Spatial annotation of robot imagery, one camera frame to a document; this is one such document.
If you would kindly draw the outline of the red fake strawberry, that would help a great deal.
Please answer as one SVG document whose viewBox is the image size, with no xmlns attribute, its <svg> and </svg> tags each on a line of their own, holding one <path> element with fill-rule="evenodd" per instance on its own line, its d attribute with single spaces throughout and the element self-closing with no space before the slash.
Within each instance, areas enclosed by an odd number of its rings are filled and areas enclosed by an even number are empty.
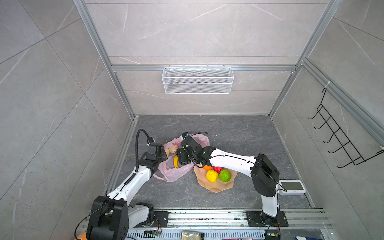
<svg viewBox="0 0 384 240">
<path fill-rule="evenodd" d="M 213 167 L 212 170 L 216 171 L 218 174 L 224 170 L 225 168 L 222 168 L 222 167 Z"/>
</svg>

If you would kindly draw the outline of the pink scalloped bowl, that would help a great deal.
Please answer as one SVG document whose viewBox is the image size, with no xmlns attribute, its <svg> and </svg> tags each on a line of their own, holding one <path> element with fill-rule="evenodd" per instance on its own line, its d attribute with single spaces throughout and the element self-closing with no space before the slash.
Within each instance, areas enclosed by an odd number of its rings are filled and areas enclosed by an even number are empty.
<svg viewBox="0 0 384 240">
<path fill-rule="evenodd" d="M 198 184 L 213 193 L 219 193 L 232 188 L 234 186 L 234 180 L 238 174 L 236 171 L 229 170 L 231 173 L 231 179 L 228 182 L 223 182 L 220 179 L 217 179 L 215 183 L 212 183 L 206 178 L 206 170 L 194 167 L 194 172 L 196 174 Z"/>
</svg>

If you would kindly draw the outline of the yellow fake banana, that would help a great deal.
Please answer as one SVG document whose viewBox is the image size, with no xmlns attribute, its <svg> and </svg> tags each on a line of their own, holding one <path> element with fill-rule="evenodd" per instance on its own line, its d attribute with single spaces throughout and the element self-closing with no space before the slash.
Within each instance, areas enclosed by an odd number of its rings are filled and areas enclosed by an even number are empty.
<svg viewBox="0 0 384 240">
<path fill-rule="evenodd" d="M 173 164 L 174 164 L 174 167 L 175 167 L 175 168 L 177 168 L 177 169 L 180 168 L 180 167 L 179 167 L 179 158 L 178 158 L 178 156 L 175 156 L 175 157 L 174 157 Z"/>
</svg>

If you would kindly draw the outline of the pink plastic bag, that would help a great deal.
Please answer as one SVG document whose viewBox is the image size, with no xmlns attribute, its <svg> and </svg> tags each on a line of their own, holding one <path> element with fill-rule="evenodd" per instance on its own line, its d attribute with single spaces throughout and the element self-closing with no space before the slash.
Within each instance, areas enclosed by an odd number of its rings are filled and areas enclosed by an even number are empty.
<svg viewBox="0 0 384 240">
<path fill-rule="evenodd" d="M 182 149 L 181 142 L 182 137 L 178 137 L 164 145 L 168 159 L 159 164 L 158 170 L 153 175 L 154 178 L 172 183 L 195 166 L 189 159 L 187 159 L 186 164 L 181 164 L 180 154 L 177 154 L 177 150 Z"/>
</svg>

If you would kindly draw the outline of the aluminium front rail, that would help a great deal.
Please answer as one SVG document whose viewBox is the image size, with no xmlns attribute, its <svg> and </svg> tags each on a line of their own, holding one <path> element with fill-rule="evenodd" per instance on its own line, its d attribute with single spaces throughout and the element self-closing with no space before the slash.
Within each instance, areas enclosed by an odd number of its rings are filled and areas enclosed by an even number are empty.
<svg viewBox="0 0 384 240">
<path fill-rule="evenodd" d="M 321 209 L 282 210 L 288 227 L 249 227 L 246 211 L 256 209 L 158 209 L 169 214 L 166 228 L 130 227 L 124 240 L 180 240 L 183 232 L 195 232 L 203 240 L 336 240 Z"/>
</svg>

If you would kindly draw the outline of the orange fake fruit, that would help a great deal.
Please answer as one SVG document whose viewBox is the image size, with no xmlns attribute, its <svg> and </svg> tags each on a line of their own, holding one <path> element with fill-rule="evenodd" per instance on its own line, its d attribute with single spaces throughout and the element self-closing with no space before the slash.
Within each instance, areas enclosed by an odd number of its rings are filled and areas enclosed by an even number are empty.
<svg viewBox="0 0 384 240">
<path fill-rule="evenodd" d="M 209 170 L 211 170 L 212 168 L 213 168 L 213 167 L 208 166 L 208 165 L 205 165 L 205 166 L 203 167 L 203 169 L 206 170 L 206 171 L 209 171 Z"/>
</svg>

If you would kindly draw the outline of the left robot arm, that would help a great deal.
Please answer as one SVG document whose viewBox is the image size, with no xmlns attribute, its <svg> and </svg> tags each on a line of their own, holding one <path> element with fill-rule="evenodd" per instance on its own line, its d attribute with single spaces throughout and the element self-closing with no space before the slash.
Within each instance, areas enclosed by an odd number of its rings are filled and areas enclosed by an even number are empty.
<svg viewBox="0 0 384 240">
<path fill-rule="evenodd" d="M 130 227 L 149 225 L 154 221 L 152 205 L 141 203 L 130 207 L 129 204 L 165 160 L 164 146 L 150 143 L 125 181 L 107 196 L 98 196 L 94 200 L 86 232 L 88 240 L 124 240 Z"/>
</svg>

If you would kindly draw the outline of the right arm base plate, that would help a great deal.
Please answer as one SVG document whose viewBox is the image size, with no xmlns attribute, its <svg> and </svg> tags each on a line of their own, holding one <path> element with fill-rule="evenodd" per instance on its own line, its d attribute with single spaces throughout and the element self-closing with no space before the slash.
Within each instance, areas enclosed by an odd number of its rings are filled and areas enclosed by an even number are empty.
<svg viewBox="0 0 384 240">
<path fill-rule="evenodd" d="M 288 221 L 283 211 L 278 211 L 276 217 L 271 217 L 263 211 L 246 211 L 249 227 L 288 227 Z"/>
</svg>

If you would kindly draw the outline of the green fake fruit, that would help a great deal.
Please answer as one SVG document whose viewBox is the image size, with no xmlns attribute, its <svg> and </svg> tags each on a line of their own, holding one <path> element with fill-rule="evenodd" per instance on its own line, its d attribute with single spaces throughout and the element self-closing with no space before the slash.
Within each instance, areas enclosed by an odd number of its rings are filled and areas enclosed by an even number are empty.
<svg viewBox="0 0 384 240">
<path fill-rule="evenodd" d="M 219 180 L 221 180 L 224 183 L 229 182 L 232 179 L 232 174 L 229 170 L 223 169 L 219 173 Z"/>
</svg>

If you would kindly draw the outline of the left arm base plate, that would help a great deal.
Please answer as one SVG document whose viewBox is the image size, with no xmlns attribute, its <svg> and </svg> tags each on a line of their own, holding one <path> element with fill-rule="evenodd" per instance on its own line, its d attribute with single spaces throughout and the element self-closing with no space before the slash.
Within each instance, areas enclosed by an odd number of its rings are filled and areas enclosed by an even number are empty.
<svg viewBox="0 0 384 240">
<path fill-rule="evenodd" d="M 168 226 L 170 212 L 155 211 L 149 220 L 139 223 L 135 228 L 166 228 Z"/>
</svg>

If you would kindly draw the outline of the white digital timer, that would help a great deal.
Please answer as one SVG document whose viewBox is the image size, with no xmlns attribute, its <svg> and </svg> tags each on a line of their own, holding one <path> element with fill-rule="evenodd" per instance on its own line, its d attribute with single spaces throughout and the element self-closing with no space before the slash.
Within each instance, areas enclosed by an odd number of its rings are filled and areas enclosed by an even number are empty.
<svg viewBox="0 0 384 240">
<path fill-rule="evenodd" d="M 277 185 L 277 193 L 282 196 L 299 196 L 306 192 L 301 180 L 280 180 Z"/>
</svg>

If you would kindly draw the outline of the yellow fake lemon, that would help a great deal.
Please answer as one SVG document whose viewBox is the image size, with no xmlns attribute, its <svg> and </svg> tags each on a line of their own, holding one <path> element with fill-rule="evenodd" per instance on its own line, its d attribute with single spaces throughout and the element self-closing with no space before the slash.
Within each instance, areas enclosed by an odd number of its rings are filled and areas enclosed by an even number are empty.
<svg viewBox="0 0 384 240">
<path fill-rule="evenodd" d="M 211 183 L 215 183 L 219 179 L 219 174 L 214 170 L 208 170 L 206 173 L 206 179 Z"/>
</svg>

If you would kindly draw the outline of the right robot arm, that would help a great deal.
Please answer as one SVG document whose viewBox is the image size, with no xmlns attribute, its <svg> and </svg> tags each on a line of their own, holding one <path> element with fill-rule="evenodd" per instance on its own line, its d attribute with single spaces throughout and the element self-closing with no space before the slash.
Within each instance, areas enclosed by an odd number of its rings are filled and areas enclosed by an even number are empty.
<svg viewBox="0 0 384 240">
<path fill-rule="evenodd" d="M 280 206 L 277 191 L 280 172 L 266 155 L 247 157 L 227 153 L 211 146 L 202 147 L 191 136 L 182 137 L 181 146 L 198 167 L 222 167 L 251 178 L 255 190 L 262 196 L 262 216 L 275 218 L 278 215 Z"/>
</svg>

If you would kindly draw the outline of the beige fake mushroom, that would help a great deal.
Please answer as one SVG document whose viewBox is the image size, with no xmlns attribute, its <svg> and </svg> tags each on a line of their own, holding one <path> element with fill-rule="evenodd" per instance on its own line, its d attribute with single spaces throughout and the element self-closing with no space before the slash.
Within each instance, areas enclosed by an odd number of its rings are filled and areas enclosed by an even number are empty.
<svg viewBox="0 0 384 240">
<path fill-rule="evenodd" d="M 172 145 L 168 148 L 168 153 L 169 154 L 175 154 L 177 152 L 178 146 L 177 145 Z"/>
</svg>

